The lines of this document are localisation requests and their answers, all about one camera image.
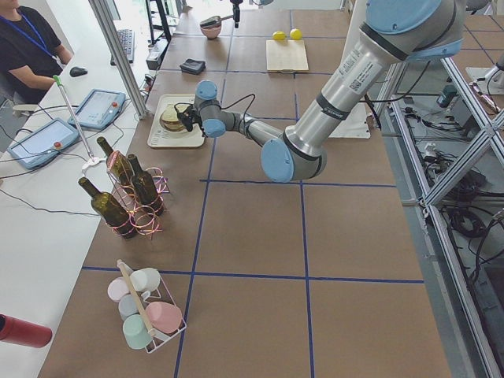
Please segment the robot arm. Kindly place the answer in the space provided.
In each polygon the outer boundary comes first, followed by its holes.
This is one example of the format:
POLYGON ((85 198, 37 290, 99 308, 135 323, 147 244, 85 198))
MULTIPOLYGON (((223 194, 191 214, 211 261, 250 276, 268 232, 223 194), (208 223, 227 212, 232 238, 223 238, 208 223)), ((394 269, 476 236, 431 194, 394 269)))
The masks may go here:
POLYGON ((324 169, 324 141, 350 115, 391 65, 433 61, 460 49, 465 1, 367 1, 354 48, 345 56, 299 121, 283 131, 246 113, 223 110, 217 86, 201 81, 195 100, 176 115, 186 127, 198 124, 217 138, 238 132, 261 146, 261 167, 274 182, 307 180, 324 169))

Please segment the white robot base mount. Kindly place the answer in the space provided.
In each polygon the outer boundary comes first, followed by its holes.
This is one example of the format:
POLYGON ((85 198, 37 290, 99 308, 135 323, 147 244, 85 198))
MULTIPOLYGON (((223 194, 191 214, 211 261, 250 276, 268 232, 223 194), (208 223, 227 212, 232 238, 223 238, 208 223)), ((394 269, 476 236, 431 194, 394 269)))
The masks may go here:
POLYGON ((369 139, 371 137, 367 123, 368 114, 364 103, 359 102, 350 115, 330 134, 333 139, 369 139))

